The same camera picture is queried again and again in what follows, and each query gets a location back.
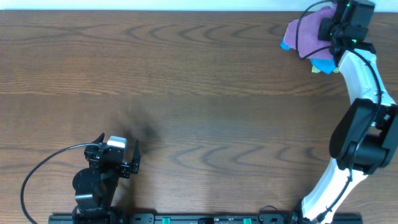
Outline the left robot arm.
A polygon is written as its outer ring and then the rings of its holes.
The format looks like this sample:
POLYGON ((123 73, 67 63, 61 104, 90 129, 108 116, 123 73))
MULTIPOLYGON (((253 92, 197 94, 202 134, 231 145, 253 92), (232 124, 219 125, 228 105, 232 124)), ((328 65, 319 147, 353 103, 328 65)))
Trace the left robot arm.
POLYGON ((75 200, 83 218, 103 218, 109 215, 120 178, 128 179, 139 172, 141 154, 139 141, 134 143, 131 160, 124 161, 127 139, 111 136, 104 142, 101 134, 84 151, 89 167, 73 178, 75 200))

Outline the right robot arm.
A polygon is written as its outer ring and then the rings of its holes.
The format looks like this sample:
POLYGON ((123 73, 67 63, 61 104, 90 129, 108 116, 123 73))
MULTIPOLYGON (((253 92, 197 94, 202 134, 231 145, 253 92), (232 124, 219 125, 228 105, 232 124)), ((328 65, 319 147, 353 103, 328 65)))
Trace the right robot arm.
POLYGON ((397 149, 397 104, 377 70, 376 50, 365 42, 372 1, 337 1, 333 17, 321 20, 319 40, 345 79, 351 105, 329 144, 331 159, 315 188, 299 201, 290 223, 340 222, 335 212, 348 194, 397 149))

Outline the purple microfibre cloth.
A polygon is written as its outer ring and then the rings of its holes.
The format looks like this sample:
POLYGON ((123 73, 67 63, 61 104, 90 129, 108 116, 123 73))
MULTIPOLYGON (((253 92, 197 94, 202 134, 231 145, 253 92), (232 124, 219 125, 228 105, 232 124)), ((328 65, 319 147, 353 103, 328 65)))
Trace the purple microfibre cloth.
MULTIPOLYGON (((335 5, 325 6, 319 9, 318 11, 313 12, 302 18, 300 26, 298 28, 298 47, 297 47, 298 52, 299 52, 300 40, 319 40, 318 34, 322 19, 332 18, 335 14, 335 11, 336 11, 335 5)), ((284 38, 294 39, 294 41, 296 40, 296 29, 298 21, 299 21, 298 19, 295 19, 288 24, 284 38)))

